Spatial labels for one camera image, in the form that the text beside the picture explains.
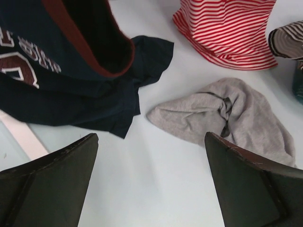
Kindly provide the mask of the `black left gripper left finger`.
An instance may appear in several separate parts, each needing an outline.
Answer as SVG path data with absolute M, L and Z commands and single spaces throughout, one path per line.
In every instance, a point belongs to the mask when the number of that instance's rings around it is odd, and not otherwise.
M 98 136 L 0 173 L 2 227 L 76 227 L 98 152 Z

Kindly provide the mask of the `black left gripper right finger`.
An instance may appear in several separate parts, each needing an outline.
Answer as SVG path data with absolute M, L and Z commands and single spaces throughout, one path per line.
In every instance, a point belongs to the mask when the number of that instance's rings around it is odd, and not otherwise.
M 240 148 L 215 133 L 205 149 L 226 227 L 301 227 L 303 171 Z

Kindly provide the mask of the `grey tank top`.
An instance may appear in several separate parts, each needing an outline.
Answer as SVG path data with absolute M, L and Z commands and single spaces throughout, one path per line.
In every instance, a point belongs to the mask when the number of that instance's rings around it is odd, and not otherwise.
M 243 149 L 295 166 L 294 140 L 267 99 L 243 80 L 223 78 L 198 92 L 167 101 L 147 113 L 156 127 L 204 146 L 213 132 Z

